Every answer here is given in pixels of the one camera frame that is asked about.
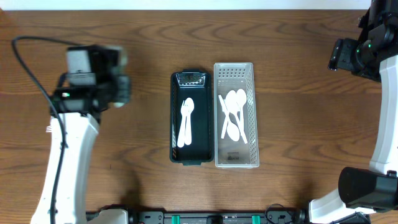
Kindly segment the white plastic fork diagonal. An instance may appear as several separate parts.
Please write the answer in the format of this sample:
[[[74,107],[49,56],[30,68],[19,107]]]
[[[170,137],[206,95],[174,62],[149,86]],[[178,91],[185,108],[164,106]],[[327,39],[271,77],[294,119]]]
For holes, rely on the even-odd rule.
[[[183,101],[181,110],[180,110],[181,114],[182,114],[182,120],[180,123],[180,131],[178,134],[178,139],[177,139],[177,146],[178,147],[184,147],[185,145],[185,128],[186,128],[186,119],[187,119],[187,113],[188,113],[188,105],[186,103],[186,101]]]

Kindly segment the white plastic spoon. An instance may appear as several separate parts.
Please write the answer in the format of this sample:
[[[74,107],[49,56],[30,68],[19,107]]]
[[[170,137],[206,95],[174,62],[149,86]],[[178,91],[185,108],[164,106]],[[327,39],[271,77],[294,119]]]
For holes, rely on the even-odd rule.
[[[225,134],[226,134],[226,130],[227,130],[227,126],[228,126],[229,111],[226,109],[225,106],[222,106],[222,111],[223,111],[223,113],[225,115],[225,119],[224,119],[223,127],[222,127],[222,130],[221,130],[221,139],[224,139]]]
[[[244,134],[244,105],[247,102],[247,98],[246,98],[246,92],[243,89],[239,89],[236,92],[236,96],[237,96],[237,104],[239,105],[239,121],[241,123],[242,129],[241,129],[241,134]]]
[[[243,141],[245,144],[248,143],[246,134],[244,132],[244,134],[241,134],[241,123],[239,121],[239,105],[237,104],[237,96],[236,96],[236,91],[231,90],[228,92],[228,94],[226,95],[226,105],[227,105],[227,109],[229,110],[230,113],[232,113],[235,116],[236,122],[237,122],[237,126],[239,128],[239,134],[242,137]]]
[[[225,100],[223,99],[223,97],[221,95],[218,95],[218,99],[220,101],[221,110],[222,110],[222,106],[226,107]],[[231,140],[239,141],[239,138],[240,138],[239,137],[239,128],[231,121],[230,117],[228,119],[228,126],[227,126],[227,130],[226,130],[226,134],[229,136],[229,138]]]
[[[194,101],[191,98],[187,98],[185,100],[185,105],[188,108],[186,128],[185,128],[185,144],[186,145],[191,145],[191,143],[192,143],[191,113],[193,112],[195,105],[194,105]]]

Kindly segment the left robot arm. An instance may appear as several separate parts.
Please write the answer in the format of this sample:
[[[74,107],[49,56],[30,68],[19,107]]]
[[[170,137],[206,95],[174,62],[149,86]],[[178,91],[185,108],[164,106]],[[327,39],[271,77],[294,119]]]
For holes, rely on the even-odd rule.
[[[124,73],[127,53],[115,45],[67,49],[67,67],[50,97],[57,115],[50,119],[49,163],[31,223],[86,223],[86,183],[101,114],[131,98]]]

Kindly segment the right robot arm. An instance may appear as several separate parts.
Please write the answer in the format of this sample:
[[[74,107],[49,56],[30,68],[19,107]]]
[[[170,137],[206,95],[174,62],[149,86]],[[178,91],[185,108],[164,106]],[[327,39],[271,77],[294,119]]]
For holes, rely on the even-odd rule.
[[[376,146],[368,169],[345,167],[337,189],[309,202],[304,223],[370,223],[397,210],[397,1],[372,1],[358,27],[358,39],[335,42],[328,68],[381,83]]]

